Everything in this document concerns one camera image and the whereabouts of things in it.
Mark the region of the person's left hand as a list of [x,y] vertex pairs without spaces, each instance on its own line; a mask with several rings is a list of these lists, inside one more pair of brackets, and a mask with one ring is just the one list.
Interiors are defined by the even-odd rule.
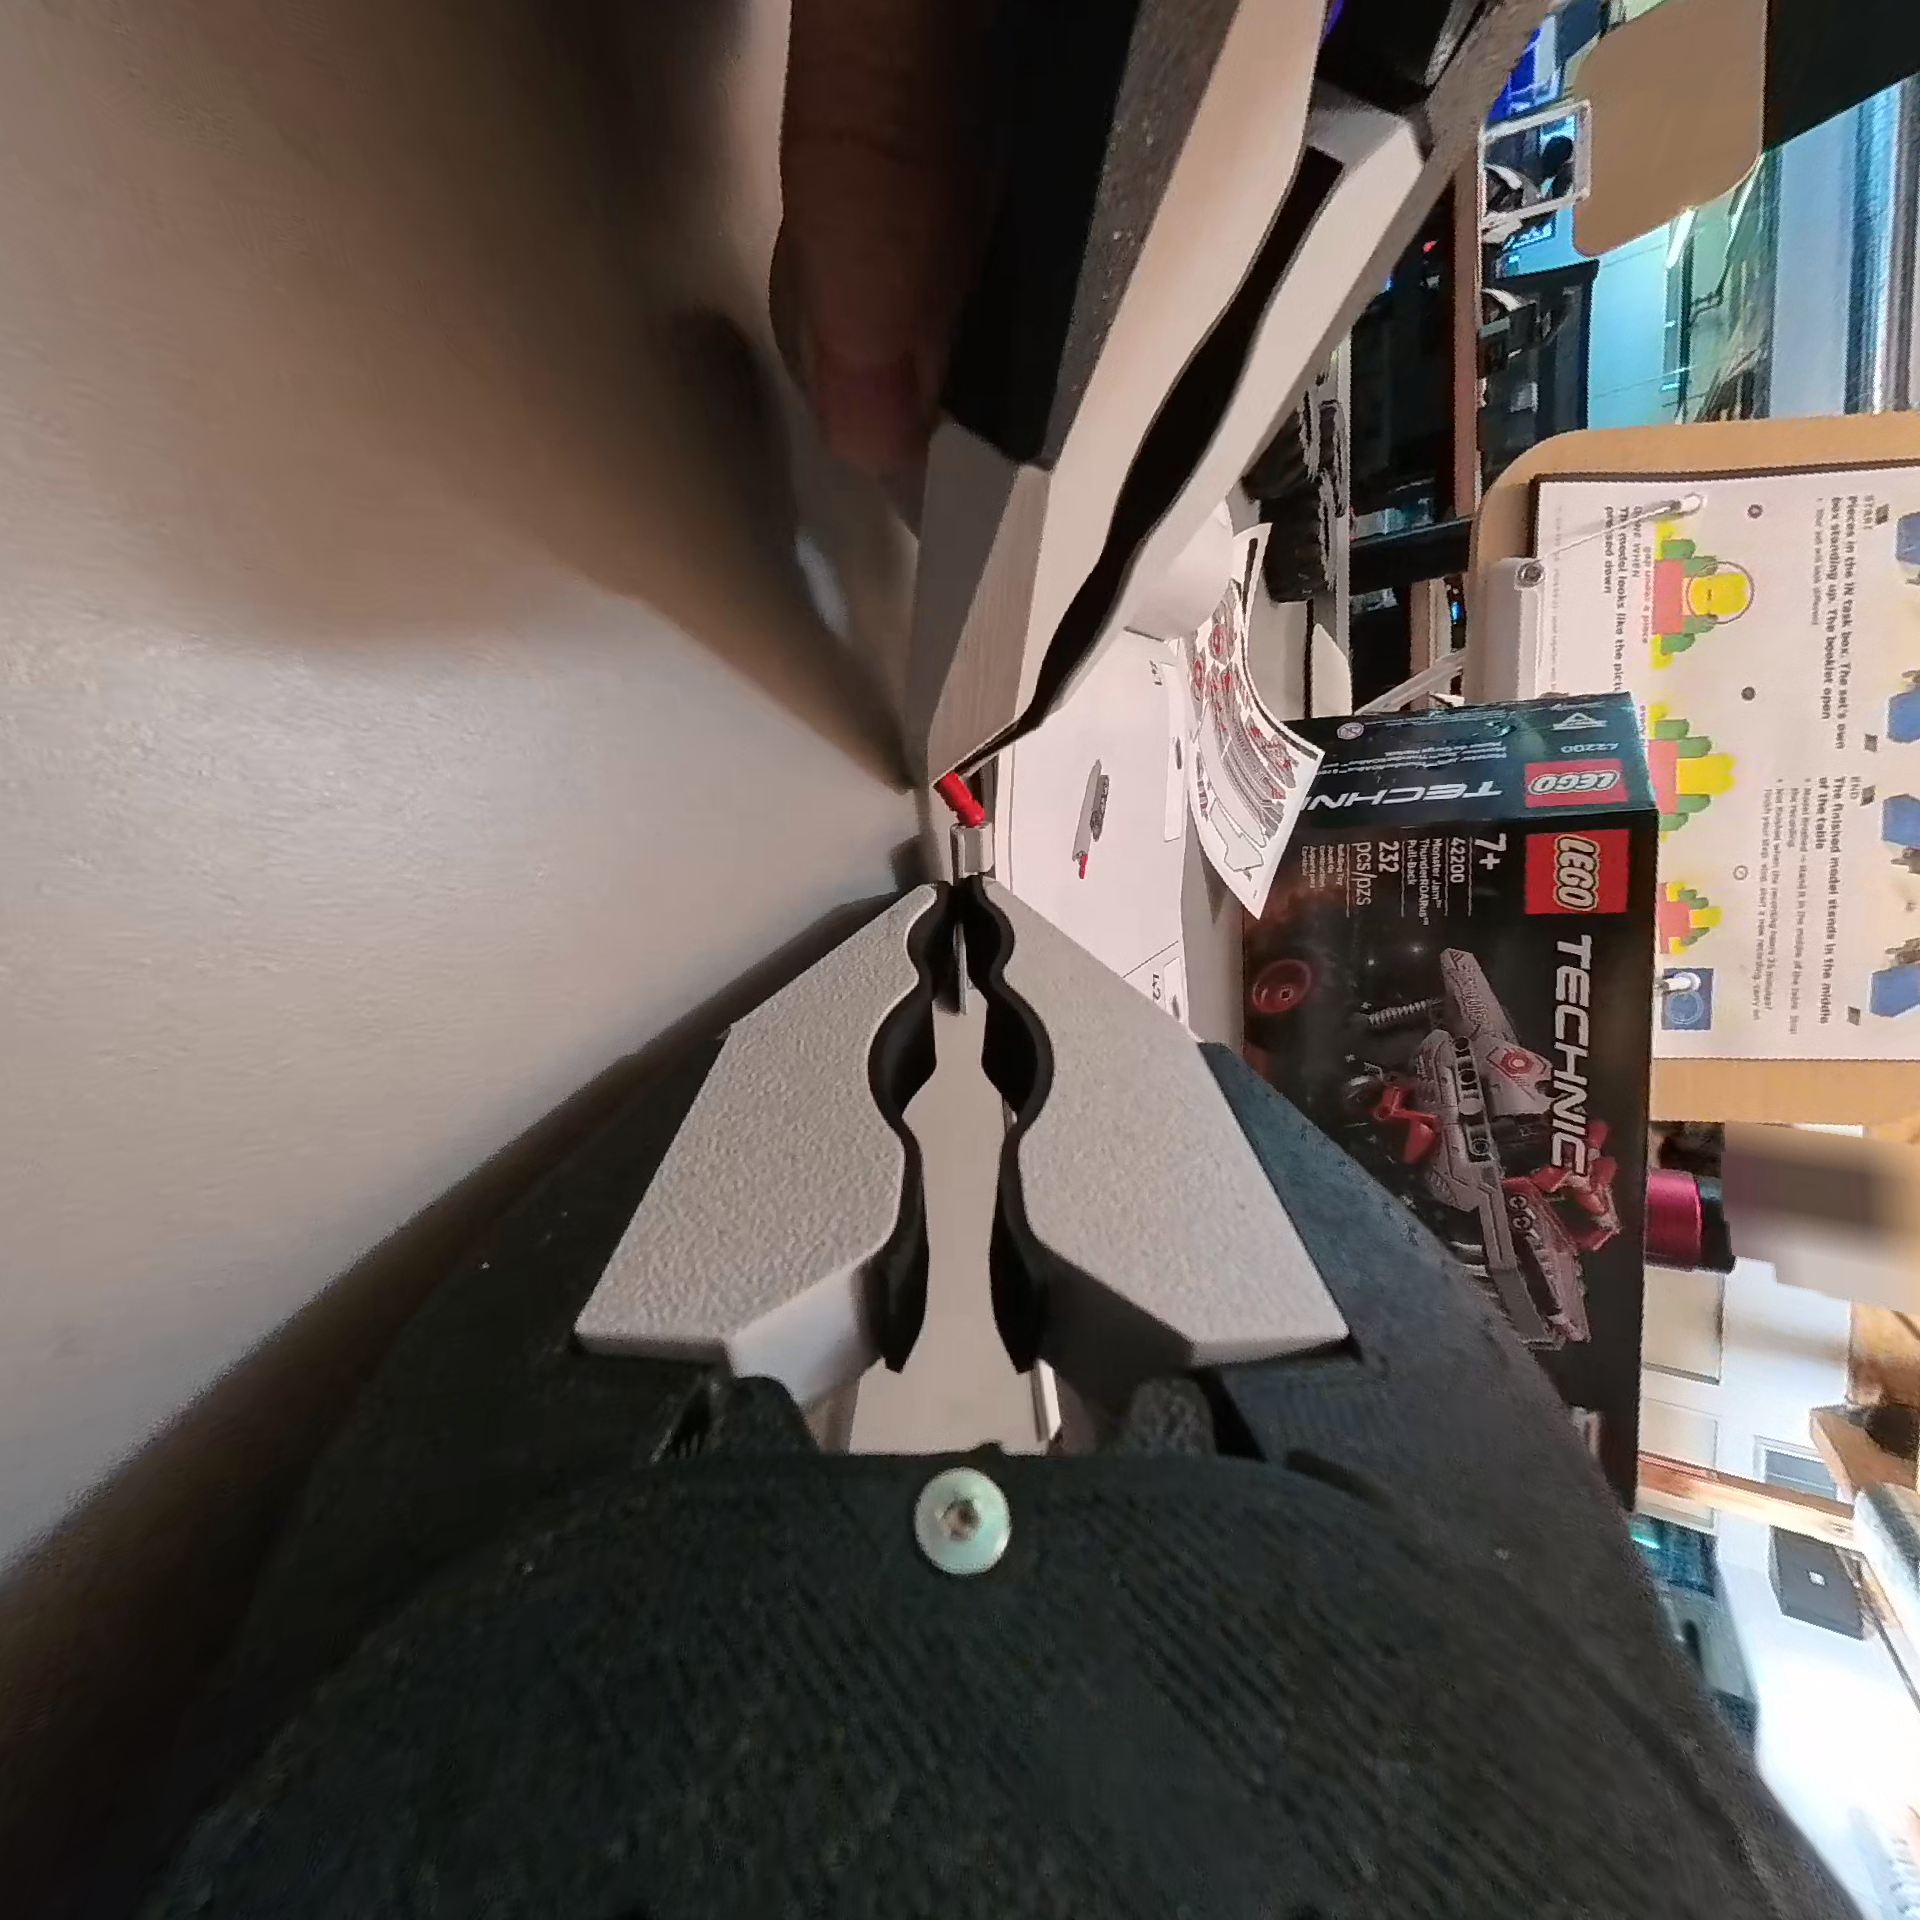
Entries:
[[769,308],[830,454],[893,481],[937,419],[977,246],[996,3],[796,2]]

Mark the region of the black toy set box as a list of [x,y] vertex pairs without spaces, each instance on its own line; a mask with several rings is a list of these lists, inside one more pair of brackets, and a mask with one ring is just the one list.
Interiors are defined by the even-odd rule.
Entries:
[[1655,805],[1622,691],[1309,722],[1244,1050],[1449,1245],[1636,1495]]

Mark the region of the long grey toy piece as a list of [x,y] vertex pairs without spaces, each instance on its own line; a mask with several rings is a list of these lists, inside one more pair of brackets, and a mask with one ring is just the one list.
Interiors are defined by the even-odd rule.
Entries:
[[947,928],[950,928],[950,982],[945,1000],[955,1016],[965,1016],[970,998],[970,960],[968,960],[968,926],[975,881],[992,876],[995,870],[995,827],[992,821],[979,824],[955,823],[947,840]]

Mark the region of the black and wood board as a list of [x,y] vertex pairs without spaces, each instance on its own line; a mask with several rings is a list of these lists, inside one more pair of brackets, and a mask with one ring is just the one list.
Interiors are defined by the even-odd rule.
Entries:
[[1915,70],[1913,2],[1650,3],[1568,67],[1590,133],[1574,249],[1595,257],[1708,204]]

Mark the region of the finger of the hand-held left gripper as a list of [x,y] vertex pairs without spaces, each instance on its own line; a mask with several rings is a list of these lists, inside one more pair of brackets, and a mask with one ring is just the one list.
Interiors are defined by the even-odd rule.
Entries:
[[1412,198],[1426,159],[1412,118],[1315,88],[1296,176],[1233,300],[1147,420],[1101,546],[1072,601],[1041,624],[1033,686],[986,736],[990,754],[1058,703],[1238,486],[1325,362],[1352,302],[1364,300],[1374,257]]
[[[1032,691],[1041,624],[1072,601],[1147,420],[1233,300],[1290,189],[1267,206],[1282,145],[1227,131],[1227,105],[1249,107],[1206,103],[1053,467],[1018,467],[956,425],[955,338],[924,465],[906,651],[906,739],[930,776],[987,756],[986,736]],[[1291,178],[1305,124],[1309,112],[1287,141]]]

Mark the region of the printed instruction sheet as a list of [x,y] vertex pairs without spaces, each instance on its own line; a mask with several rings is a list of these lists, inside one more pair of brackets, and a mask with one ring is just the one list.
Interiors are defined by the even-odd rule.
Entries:
[[1913,1061],[1918,467],[1548,474],[1534,685],[1621,691],[1654,1050]]

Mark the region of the wooden backing board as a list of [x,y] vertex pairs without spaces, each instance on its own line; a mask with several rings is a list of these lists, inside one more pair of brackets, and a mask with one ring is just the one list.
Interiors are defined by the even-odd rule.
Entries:
[[[1548,474],[1723,474],[1915,461],[1915,413],[1582,426],[1507,467],[1478,509],[1478,569],[1536,557],[1534,486]],[[1915,1109],[1913,1061],[1723,1060],[1654,1053],[1655,1116],[1892,1120]]]

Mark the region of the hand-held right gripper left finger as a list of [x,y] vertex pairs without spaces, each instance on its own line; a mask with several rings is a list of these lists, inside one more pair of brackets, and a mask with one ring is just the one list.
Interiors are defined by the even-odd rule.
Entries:
[[733,1022],[579,1346],[777,1380],[800,1405],[905,1368],[930,1268],[906,1109],[937,1063],[950,960],[953,893],[921,885]]

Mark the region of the white document stand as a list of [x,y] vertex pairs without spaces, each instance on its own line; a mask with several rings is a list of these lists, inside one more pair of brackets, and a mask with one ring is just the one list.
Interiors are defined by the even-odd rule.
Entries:
[[1407,712],[1421,702],[1453,695],[1465,705],[1512,703],[1548,691],[1545,664],[1545,588],[1548,562],[1515,557],[1488,562],[1474,575],[1467,605],[1467,644],[1429,662],[1354,715]]

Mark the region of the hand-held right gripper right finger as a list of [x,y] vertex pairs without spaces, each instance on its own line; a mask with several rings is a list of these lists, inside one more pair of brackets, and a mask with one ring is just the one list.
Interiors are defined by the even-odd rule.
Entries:
[[1005,1116],[987,1280],[1013,1364],[1165,1380],[1343,1343],[1204,1047],[996,881],[962,883],[962,944]]

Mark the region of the grey desk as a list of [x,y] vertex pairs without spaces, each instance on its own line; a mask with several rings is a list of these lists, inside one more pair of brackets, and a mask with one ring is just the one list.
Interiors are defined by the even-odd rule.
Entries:
[[915,824],[780,252],[995,3],[4,3],[4,1575]]

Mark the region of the toy sticker sheet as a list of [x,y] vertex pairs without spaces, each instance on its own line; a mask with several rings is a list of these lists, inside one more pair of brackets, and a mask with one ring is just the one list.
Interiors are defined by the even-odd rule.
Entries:
[[1233,535],[1211,605],[1179,640],[1187,814],[1211,872],[1253,918],[1323,762],[1263,703],[1248,659],[1271,529]]

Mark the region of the white instruction booklet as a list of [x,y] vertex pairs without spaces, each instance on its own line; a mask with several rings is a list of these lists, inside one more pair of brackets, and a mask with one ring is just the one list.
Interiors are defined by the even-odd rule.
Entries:
[[[1101,644],[1064,707],[1009,747],[1010,787],[996,787],[995,868],[1010,895],[1058,928],[1102,967],[1147,997],[1188,1033],[1180,1010],[1187,978],[1165,962],[1184,958],[1180,885],[1187,794],[1183,772],[1183,685],[1179,643],[1121,628]],[[1223,1047],[1201,1044],[1214,1074],[1233,1077]],[[1251,1363],[1165,1380],[1064,1380],[1039,1364],[1083,1414],[1068,1450],[1098,1450],[1121,1431],[1120,1450],[1211,1452],[1211,1401],[1204,1382]]]

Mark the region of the maroon bottle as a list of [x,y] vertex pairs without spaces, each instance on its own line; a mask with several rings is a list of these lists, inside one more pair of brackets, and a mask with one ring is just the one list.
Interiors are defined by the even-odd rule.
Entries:
[[1651,1165],[1645,1174],[1643,1244],[1648,1265],[1674,1273],[1728,1274],[1738,1265],[1713,1174]]

